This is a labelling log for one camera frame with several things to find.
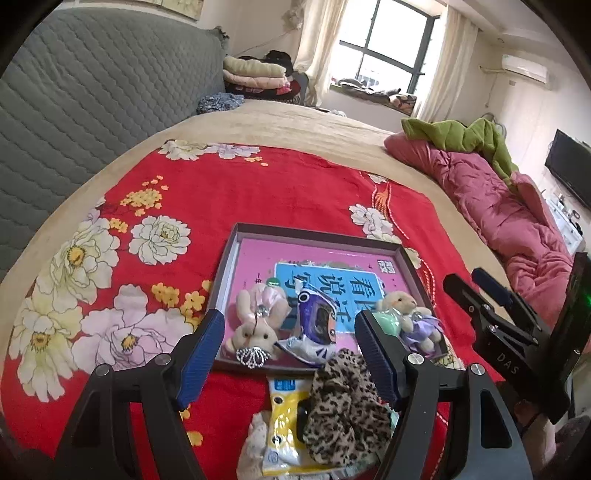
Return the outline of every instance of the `metal screw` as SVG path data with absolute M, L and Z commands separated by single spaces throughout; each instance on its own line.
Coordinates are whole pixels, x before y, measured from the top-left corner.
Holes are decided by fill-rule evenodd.
M 156 358 L 154 358 L 154 363 L 156 365 L 168 365 L 170 363 L 172 359 L 170 358 L 170 355 L 167 353 L 161 353 L 160 355 L 157 355 Z
M 100 364 L 98 367 L 95 368 L 95 374 L 99 377 L 102 377 L 109 373 L 109 370 L 111 370 L 111 367 L 108 364 Z
M 484 375 L 486 372 L 486 370 L 484 370 L 484 367 L 481 364 L 470 365 L 470 370 L 472 370 L 472 373 L 476 375 Z
M 411 353 L 407 359 L 413 365 L 422 365 L 425 361 L 425 357 L 423 357 L 420 353 Z

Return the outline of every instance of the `air conditioner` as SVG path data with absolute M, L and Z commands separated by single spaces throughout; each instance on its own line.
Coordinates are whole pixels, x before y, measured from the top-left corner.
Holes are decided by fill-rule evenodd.
M 548 69 L 539 63 L 513 55 L 503 55 L 502 65 L 504 70 L 519 73 L 544 85 L 548 84 Z

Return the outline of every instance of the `white curtain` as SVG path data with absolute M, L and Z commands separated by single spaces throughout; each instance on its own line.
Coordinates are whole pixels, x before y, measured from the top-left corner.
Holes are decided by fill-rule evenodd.
M 426 122 L 447 120 L 459 100 L 478 27 L 452 7 L 447 21 L 437 68 L 427 97 L 418 107 L 417 118 Z
M 348 0 L 308 0 L 294 69 L 310 79 L 306 105 L 319 106 L 330 86 L 330 56 Z

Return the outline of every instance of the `window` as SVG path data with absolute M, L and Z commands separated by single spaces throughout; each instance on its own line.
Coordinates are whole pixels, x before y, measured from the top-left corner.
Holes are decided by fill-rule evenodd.
M 437 62 L 427 50 L 438 18 L 402 0 L 349 0 L 330 64 L 333 81 L 415 93 L 426 62 Z

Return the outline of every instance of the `yellow package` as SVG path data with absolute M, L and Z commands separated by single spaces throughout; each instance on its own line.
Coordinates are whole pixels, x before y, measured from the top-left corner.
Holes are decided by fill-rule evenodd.
M 333 470 L 312 460 L 301 435 L 308 418 L 312 379 L 269 379 L 271 421 L 267 451 L 262 461 L 264 476 L 325 473 Z

